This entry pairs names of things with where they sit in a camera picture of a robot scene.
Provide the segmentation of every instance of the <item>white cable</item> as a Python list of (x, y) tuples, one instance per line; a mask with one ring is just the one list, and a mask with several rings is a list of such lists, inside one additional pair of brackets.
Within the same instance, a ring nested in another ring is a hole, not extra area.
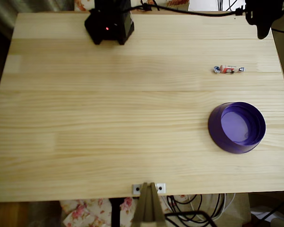
[[(222, 214), (225, 212), (225, 210), (227, 210), (227, 208), (231, 205), (231, 203), (232, 203), (233, 200), (235, 199), (235, 196), (236, 196), (236, 193), (233, 194), (233, 197), (232, 197), (230, 203), (225, 207), (225, 204), (226, 204), (226, 194), (224, 194), (223, 209), (221, 210), (221, 212), (220, 212), (220, 214), (219, 214), (218, 216), (212, 218), (213, 221), (218, 220), (218, 219), (222, 216)], [(192, 203), (190, 203), (190, 206), (191, 206), (191, 209), (192, 209), (192, 210), (195, 210)], [(205, 221), (205, 219), (203, 219), (203, 218), (200, 217), (199, 215), (197, 215), (197, 217), (198, 217), (201, 221)]]

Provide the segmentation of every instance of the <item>red and white object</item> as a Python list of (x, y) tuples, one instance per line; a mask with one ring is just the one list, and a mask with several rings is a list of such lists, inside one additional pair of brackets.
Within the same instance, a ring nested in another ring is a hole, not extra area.
[(234, 73), (234, 72), (244, 72), (245, 69), (244, 67), (237, 67), (237, 66), (231, 66), (231, 65), (221, 65), (219, 66), (215, 66), (214, 68), (214, 72), (217, 73)]

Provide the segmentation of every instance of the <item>wooden table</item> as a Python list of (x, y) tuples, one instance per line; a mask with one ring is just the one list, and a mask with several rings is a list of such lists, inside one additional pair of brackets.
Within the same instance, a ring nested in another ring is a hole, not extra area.
[[(19, 14), (0, 85), (0, 201), (284, 190), (284, 78), (272, 34), (244, 17), (133, 15), (124, 46), (84, 13)], [(213, 66), (246, 67), (233, 75)], [(212, 141), (218, 105), (244, 101), (267, 131), (235, 155)]]

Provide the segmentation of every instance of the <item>metal bracket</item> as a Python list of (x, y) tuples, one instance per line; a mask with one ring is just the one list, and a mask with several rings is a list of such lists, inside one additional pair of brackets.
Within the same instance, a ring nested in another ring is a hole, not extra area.
[[(156, 186), (158, 194), (166, 193), (165, 183), (156, 183), (155, 186)], [(142, 184), (133, 184), (133, 194), (134, 195), (140, 195), (141, 189), (142, 189)]]

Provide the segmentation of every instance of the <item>floral fabric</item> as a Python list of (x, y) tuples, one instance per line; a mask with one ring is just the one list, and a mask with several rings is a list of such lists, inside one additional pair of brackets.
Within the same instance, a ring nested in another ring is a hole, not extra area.
[[(159, 196), (164, 213), (170, 210), (166, 197)], [(179, 201), (185, 201), (186, 196), (179, 196)], [(130, 227), (137, 206), (137, 199), (125, 198), (120, 205), (120, 226)], [(68, 214), (63, 221), (66, 227), (109, 227), (111, 226), (112, 206), (109, 199), (98, 200), (68, 200), (60, 201), (62, 209)]]

